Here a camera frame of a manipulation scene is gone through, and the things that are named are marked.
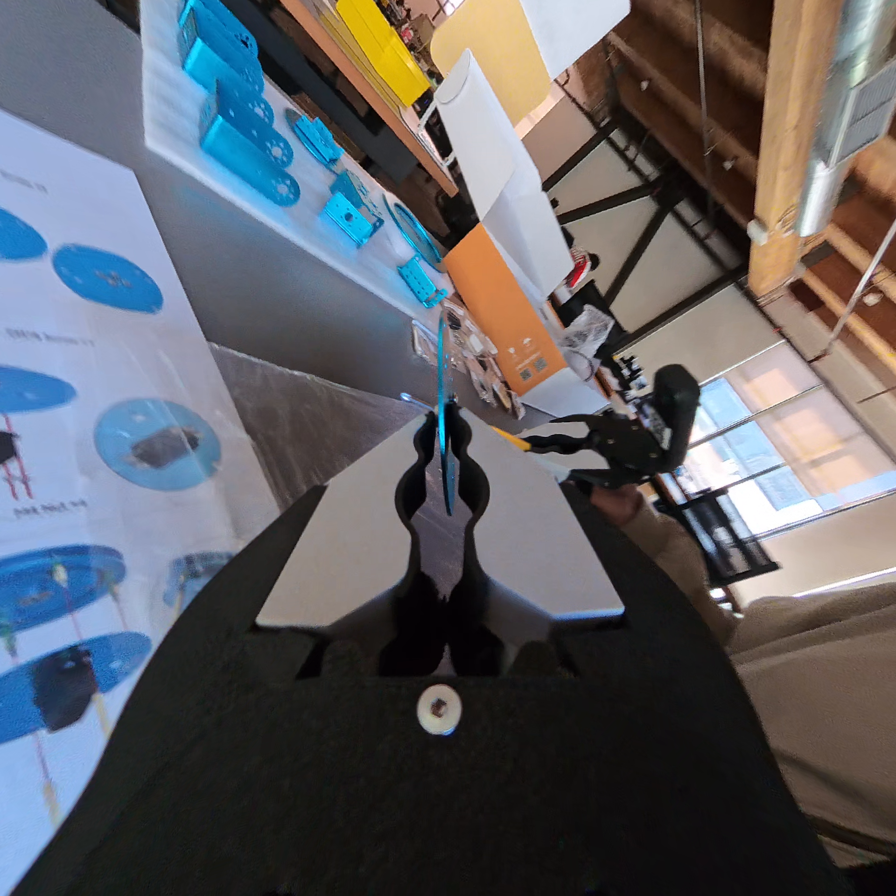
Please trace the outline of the large window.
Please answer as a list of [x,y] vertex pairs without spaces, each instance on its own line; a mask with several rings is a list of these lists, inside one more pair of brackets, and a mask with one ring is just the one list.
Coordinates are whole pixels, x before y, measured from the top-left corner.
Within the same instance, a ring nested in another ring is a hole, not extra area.
[[894,463],[786,342],[700,387],[682,496],[714,494],[756,536],[894,492]]

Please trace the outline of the yellow box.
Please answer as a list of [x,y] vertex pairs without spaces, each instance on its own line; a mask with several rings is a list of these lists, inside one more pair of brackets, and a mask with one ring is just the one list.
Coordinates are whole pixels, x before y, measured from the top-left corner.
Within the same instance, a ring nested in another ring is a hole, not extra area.
[[430,91],[428,78],[375,1],[338,1],[335,8],[401,106],[414,106]]

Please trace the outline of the white instruction manual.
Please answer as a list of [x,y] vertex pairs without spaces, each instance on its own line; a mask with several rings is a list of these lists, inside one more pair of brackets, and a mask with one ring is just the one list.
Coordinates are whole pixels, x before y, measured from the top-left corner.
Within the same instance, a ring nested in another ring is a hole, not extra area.
[[1,887],[277,515],[135,174],[2,112]]

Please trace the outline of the orange cardboard box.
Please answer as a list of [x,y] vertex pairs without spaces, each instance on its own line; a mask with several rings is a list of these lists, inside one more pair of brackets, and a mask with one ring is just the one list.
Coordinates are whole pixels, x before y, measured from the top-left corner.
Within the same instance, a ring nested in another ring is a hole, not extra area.
[[447,253],[444,265],[464,306],[497,349],[497,365],[518,396],[527,397],[566,369],[541,314],[483,224]]

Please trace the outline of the clear plastic bag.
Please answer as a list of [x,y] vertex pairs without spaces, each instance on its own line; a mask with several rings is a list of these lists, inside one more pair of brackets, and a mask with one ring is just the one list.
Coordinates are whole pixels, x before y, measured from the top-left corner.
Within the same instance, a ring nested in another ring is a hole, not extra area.
[[424,409],[209,342],[280,511],[327,483]]

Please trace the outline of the white board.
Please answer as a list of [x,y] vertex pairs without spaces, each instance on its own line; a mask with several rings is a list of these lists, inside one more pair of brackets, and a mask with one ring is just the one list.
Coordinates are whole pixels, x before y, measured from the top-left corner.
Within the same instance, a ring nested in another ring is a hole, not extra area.
[[520,4],[551,81],[631,12],[630,1],[521,1]]

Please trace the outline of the wooden ceiling beam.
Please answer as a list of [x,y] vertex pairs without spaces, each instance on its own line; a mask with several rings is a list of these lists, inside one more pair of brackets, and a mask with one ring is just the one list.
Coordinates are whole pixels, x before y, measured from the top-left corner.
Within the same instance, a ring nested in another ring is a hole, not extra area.
[[776,1],[772,8],[747,282],[764,300],[797,273],[822,237],[801,236],[798,216],[837,43],[842,1]]

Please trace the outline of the small bags of screws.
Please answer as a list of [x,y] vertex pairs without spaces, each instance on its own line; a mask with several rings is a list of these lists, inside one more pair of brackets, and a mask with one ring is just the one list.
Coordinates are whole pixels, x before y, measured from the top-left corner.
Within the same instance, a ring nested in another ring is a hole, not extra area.
[[449,364],[448,375],[467,377],[476,396],[488,406],[516,420],[525,417],[520,397],[497,363],[496,345],[460,299],[447,298],[415,312],[410,318],[410,341],[417,358],[436,368],[442,351]]

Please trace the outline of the grey desk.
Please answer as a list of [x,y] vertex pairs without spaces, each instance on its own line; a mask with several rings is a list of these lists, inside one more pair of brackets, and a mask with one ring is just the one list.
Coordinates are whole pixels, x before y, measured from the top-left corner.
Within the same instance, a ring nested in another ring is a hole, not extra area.
[[382,395],[405,421],[399,393],[434,397],[434,368],[411,347],[411,320],[431,313],[397,308],[310,251],[292,244],[191,175],[150,151],[142,124],[141,39],[98,2],[2,2],[2,111],[64,140],[75,198],[93,205],[101,187],[122,185],[124,209],[143,207],[193,308],[225,382],[242,409],[261,387],[231,370],[260,374],[267,363],[304,370]]

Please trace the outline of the light wooden panel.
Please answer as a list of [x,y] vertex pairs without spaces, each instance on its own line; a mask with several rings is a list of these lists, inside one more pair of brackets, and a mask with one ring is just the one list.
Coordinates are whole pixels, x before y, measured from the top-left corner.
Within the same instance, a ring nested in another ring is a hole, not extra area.
[[553,82],[520,1],[462,2],[436,27],[430,55],[446,76],[466,50],[514,126],[549,96]]

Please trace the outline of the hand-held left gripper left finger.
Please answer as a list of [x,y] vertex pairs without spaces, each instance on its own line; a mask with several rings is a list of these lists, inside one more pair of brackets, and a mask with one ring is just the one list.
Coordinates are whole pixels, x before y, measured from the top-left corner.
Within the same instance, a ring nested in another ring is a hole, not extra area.
[[355,644],[380,673],[433,673],[446,644],[415,519],[427,503],[435,413],[418,415],[321,492],[256,620],[265,633]]

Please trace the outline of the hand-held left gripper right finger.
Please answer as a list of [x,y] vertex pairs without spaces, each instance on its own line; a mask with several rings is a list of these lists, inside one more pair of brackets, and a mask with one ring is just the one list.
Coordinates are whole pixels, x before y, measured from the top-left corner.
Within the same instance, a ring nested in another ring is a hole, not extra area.
[[458,673],[502,673],[525,645],[620,626],[624,605],[562,468],[465,409],[452,411],[457,496],[469,510],[452,592]]

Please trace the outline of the blue round metal disc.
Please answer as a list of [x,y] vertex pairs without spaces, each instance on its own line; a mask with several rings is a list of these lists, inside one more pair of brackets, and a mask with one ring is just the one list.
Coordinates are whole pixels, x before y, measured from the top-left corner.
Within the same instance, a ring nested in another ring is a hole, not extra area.
[[452,375],[452,336],[446,311],[442,309],[437,331],[436,385],[437,403],[435,445],[438,449],[442,475],[442,494],[447,514],[454,515],[457,497],[458,461],[454,454],[454,428],[457,399]]

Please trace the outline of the bubble wrap bag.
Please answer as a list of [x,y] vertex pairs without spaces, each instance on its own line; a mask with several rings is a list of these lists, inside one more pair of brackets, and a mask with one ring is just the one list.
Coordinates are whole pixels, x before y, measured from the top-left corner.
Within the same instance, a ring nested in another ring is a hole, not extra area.
[[559,338],[559,348],[562,352],[595,357],[616,324],[611,314],[591,304],[584,304]]

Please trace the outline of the white cardboard box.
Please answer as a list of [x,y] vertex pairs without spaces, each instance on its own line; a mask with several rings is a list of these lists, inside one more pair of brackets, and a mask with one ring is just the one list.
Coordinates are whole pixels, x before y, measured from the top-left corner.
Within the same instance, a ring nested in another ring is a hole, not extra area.
[[[434,108],[478,223],[497,243],[560,350],[563,327],[549,297],[564,284],[574,259],[540,174],[470,51],[463,52],[435,92]],[[605,409],[608,400],[599,387],[592,379],[584,381],[560,352],[566,369],[520,397],[522,401],[553,418]]]

